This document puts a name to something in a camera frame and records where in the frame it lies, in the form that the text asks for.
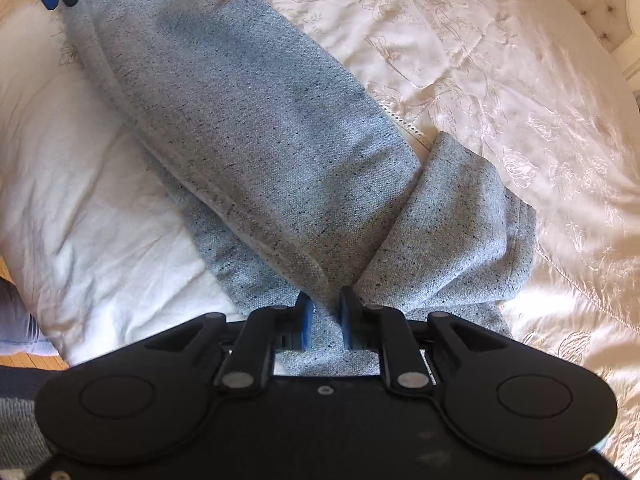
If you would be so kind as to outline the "grey sweat pants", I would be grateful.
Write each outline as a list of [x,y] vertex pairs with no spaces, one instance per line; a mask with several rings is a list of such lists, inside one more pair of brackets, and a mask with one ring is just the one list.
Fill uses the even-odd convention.
[[447,133],[425,162],[362,84],[266,0],[78,0],[68,36],[134,128],[198,251],[242,314],[316,306],[288,375],[367,375],[344,286],[424,320],[506,334],[498,303],[533,262],[536,214]]

